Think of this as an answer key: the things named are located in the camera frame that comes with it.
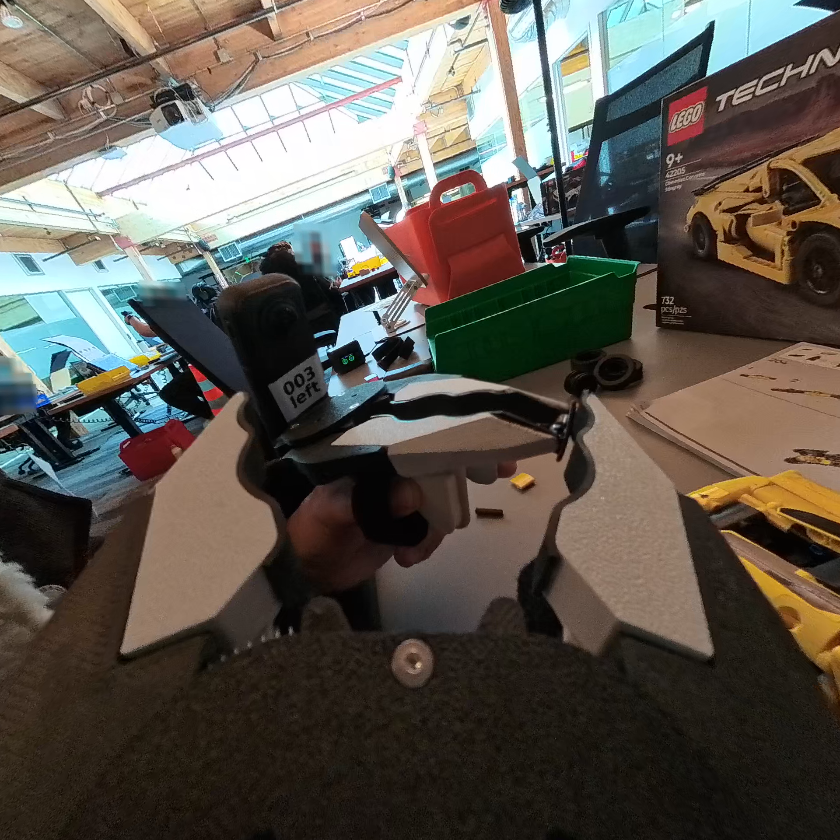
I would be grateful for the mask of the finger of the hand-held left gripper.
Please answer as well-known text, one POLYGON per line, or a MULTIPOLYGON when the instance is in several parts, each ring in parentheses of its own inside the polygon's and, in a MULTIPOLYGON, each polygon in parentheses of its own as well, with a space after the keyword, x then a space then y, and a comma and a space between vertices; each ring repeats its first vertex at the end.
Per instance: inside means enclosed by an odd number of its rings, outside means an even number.
POLYGON ((388 455, 402 459, 486 456, 510 460, 552 453, 557 446, 550 431, 496 414, 478 413, 417 420, 375 416, 342 433, 332 442, 331 449, 384 448, 388 455))
POLYGON ((392 382, 387 413, 403 421, 489 414, 518 424, 556 424, 570 407, 518 388, 461 376, 392 382))

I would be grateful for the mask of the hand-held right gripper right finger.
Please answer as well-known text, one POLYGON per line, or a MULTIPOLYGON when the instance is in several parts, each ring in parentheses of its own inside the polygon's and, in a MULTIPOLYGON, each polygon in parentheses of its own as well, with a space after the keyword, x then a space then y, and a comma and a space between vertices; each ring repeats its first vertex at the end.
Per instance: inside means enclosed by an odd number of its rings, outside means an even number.
POLYGON ((602 401, 581 401, 568 490, 518 578, 530 634, 603 655, 631 637, 692 659, 715 650, 679 493, 602 401))

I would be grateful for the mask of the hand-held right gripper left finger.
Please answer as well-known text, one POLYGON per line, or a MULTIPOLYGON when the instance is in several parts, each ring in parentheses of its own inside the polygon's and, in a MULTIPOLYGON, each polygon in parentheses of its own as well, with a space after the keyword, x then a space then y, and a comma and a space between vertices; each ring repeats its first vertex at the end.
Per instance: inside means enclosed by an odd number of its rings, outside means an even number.
POLYGON ((280 611, 268 569, 287 521, 265 482, 255 414, 239 393, 155 486, 123 658, 194 636, 231 655, 268 635, 280 611))

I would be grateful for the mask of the person's left hand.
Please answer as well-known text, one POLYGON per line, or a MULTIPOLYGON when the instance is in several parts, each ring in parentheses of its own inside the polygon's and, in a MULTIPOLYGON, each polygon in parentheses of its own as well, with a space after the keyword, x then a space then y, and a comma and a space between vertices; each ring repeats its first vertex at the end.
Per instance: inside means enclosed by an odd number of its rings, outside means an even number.
POLYGON ((426 538, 412 547, 368 540, 354 517, 353 489, 351 477, 316 486, 288 521, 287 534, 302 572, 321 595, 373 580, 390 560, 403 568, 420 564, 447 538, 430 527, 426 538))

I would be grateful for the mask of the black plastic parts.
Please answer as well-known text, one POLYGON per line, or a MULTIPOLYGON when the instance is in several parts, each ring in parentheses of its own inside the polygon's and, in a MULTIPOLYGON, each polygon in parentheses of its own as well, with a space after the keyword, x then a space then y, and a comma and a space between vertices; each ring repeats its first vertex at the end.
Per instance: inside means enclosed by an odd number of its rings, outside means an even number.
POLYGON ((374 346, 372 360, 380 371, 389 371, 397 362, 407 362, 413 355, 415 342, 412 338, 391 336, 374 346))

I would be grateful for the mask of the green plastic bin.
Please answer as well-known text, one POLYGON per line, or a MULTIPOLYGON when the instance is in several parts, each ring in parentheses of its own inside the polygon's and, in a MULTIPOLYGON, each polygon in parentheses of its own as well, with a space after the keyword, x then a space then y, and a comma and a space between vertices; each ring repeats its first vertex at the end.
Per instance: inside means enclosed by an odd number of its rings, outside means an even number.
POLYGON ((499 383, 628 340, 637 268, 572 256, 428 308, 435 372, 499 383))

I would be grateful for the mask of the red plastic bin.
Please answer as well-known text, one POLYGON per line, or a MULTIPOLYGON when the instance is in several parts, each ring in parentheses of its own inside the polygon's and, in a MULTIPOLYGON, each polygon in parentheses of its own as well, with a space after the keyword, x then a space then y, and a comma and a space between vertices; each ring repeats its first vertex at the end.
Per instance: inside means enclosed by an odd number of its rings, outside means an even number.
POLYGON ((172 419, 150 432, 123 440, 119 458, 138 481, 162 476, 196 439, 178 419, 172 419))

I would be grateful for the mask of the red plastic caddy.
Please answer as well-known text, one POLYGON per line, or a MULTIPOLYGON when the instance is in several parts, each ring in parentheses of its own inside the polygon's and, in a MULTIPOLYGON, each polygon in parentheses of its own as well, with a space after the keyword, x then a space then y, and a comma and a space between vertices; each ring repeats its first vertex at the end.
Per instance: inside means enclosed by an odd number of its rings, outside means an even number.
POLYGON ((427 284, 414 296, 424 306, 464 296, 517 277, 524 263, 508 192, 465 170, 434 187, 425 204, 385 229, 427 284))

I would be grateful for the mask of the yellow toy car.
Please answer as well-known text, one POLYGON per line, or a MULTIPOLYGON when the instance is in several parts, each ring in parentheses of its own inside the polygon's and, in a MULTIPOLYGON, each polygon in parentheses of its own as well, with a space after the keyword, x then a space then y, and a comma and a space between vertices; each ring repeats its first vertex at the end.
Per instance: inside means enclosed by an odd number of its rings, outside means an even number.
POLYGON ((747 476, 689 493, 816 669, 839 708, 839 496, 801 473, 747 476))

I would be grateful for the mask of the yellow plastic bin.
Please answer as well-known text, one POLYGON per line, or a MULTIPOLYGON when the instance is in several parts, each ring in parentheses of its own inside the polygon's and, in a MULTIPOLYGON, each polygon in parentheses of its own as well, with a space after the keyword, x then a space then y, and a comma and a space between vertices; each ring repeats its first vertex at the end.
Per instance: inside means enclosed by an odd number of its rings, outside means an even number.
POLYGON ((110 371, 104 371, 79 381, 76 388, 85 396, 94 396, 131 380, 131 370, 127 366, 121 365, 110 371))

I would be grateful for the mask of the instruction booklet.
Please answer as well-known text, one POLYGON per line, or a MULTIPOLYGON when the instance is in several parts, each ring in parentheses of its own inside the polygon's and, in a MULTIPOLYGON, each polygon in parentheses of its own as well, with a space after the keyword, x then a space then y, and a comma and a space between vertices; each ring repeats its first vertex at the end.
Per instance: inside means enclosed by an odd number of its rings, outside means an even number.
POLYGON ((839 350, 797 343, 627 417, 735 477, 786 470, 839 491, 839 350))

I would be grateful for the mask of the person's fleece jacket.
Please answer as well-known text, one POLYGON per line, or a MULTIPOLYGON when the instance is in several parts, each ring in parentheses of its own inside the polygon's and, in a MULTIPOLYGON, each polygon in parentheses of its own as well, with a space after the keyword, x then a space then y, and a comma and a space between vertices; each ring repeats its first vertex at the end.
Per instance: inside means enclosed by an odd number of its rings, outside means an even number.
POLYGON ((1 673, 13 669, 52 618, 49 598, 16 563, 1 561, 1 673))

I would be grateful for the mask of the black pole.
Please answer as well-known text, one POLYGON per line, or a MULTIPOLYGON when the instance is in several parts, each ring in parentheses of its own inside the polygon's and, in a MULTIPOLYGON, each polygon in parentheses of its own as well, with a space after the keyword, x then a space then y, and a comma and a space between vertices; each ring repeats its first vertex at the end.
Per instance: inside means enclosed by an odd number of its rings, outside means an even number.
POLYGON ((548 55, 547 37, 543 17, 543 2, 531 1, 534 17, 534 27, 538 42, 539 64, 541 69, 542 88, 545 96, 545 109, 549 127, 549 139, 552 152, 554 180, 558 193, 560 221, 562 229, 569 226, 568 207, 565 198, 563 181, 563 161, 560 148, 560 134, 557 124, 557 109, 553 95, 552 71, 548 55))

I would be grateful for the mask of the black office chair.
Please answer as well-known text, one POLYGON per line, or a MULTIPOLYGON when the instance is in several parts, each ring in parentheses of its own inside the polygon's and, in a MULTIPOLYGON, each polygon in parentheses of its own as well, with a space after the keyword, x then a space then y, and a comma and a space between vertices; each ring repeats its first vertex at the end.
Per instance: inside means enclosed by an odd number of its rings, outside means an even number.
POLYGON ((595 105, 594 129, 574 223, 542 239, 578 256, 654 264, 662 105, 707 74, 714 22, 670 56, 595 105))

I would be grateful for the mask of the toy car set box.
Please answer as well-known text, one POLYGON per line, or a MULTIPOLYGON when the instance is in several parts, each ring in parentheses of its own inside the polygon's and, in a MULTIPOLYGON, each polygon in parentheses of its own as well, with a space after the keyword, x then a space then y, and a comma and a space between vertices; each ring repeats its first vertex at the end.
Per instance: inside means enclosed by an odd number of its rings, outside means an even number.
POLYGON ((838 347, 838 14, 661 114, 657 326, 838 347))

